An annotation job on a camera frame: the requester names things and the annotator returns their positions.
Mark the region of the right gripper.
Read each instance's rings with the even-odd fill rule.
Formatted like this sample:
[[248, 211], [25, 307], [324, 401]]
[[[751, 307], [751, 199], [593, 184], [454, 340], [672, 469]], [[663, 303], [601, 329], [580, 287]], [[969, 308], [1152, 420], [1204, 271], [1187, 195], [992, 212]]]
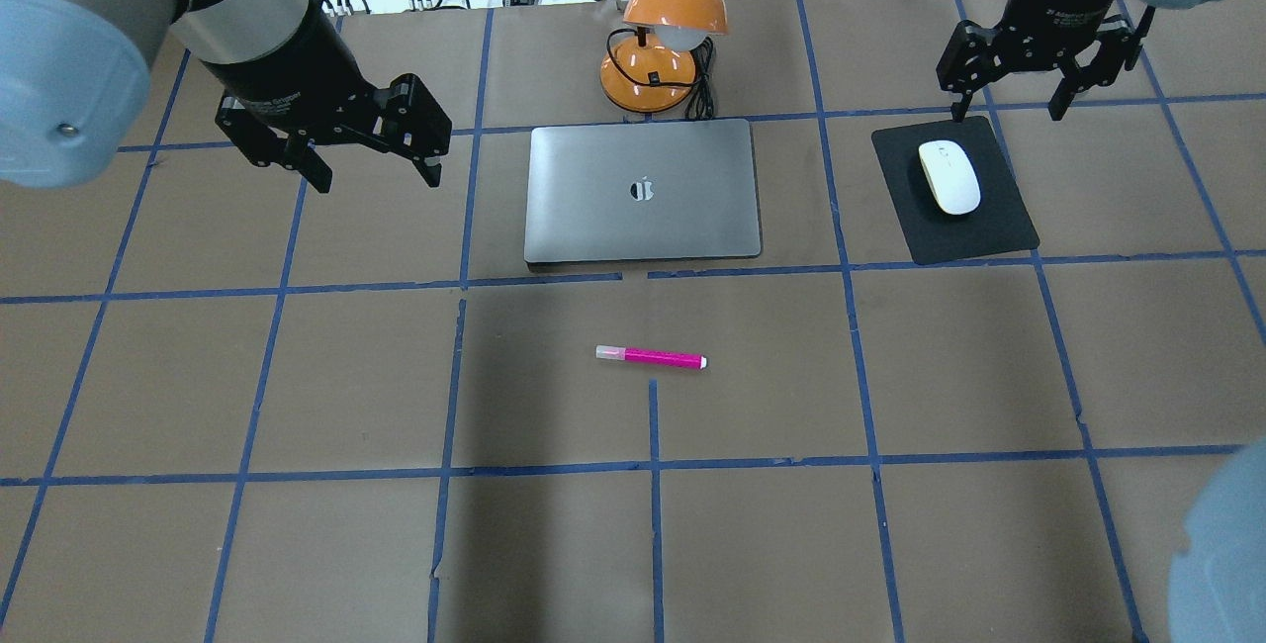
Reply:
[[[1062, 78], [1050, 97], [1050, 119], [1061, 122], [1074, 99], [1094, 87], [1112, 87], [1132, 71], [1156, 16], [1147, 6], [1134, 25], [1108, 16], [1113, 0], [1008, 0], [999, 27], [958, 22], [936, 65], [939, 87], [953, 94], [950, 119], [966, 120], [979, 90], [1006, 73], [1044, 72], [1058, 67]], [[1089, 65], [1076, 56], [1090, 44]]]

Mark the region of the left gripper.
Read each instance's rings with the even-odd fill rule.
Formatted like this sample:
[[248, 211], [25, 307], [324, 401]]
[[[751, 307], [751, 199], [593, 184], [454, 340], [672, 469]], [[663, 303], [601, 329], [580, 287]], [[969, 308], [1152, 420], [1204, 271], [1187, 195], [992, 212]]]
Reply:
[[453, 125], [415, 73], [375, 89], [320, 8], [309, 8], [292, 35], [258, 58], [203, 62], [225, 94], [216, 127], [252, 165], [303, 175], [327, 194], [333, 170], [311, 148], [361, 143], [401, 156], [425, 186], [441, 186]]

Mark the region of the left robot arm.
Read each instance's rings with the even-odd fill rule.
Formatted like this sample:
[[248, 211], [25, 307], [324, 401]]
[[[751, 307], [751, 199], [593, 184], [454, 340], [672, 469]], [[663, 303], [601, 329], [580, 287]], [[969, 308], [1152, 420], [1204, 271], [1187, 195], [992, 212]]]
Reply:
[[1, 0], [3, 178], [24, 189], [99, 177], [146, 106], [173, 35], [222, 84], [216, 125], [252, 165], [333, 184], [322, 146], [365, 146], [441, 184], [452, 122], [422, 78], [375, 87], [324, 0]]

